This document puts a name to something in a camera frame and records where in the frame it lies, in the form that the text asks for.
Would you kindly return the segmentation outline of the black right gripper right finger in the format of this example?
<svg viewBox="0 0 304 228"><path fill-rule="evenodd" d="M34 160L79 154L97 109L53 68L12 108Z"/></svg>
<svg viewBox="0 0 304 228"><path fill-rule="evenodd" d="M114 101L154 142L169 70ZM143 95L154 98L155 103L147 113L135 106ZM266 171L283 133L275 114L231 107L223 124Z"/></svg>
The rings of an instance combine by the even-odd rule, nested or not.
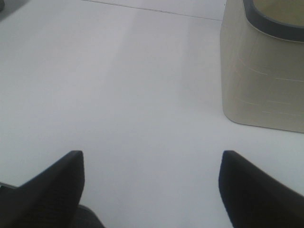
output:
<svg viewBox="0 0 304 228"><path fill-rule="evenodd" d="M304 197L235 151L224 151L218 188L235 228L302 228Z"/></svg>

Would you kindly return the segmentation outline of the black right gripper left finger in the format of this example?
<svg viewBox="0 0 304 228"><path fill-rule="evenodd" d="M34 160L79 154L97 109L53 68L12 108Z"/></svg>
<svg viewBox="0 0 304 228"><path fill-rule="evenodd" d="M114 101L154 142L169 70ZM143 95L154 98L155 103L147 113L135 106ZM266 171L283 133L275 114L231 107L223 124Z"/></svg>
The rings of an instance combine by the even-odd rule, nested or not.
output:
<svg viewBox="0 0 304 228"><path fill-rule="evenodd" d="M70 151L20 186L0 184L2 228L103 228L80 199L85 185L84 155Z"/></svg>

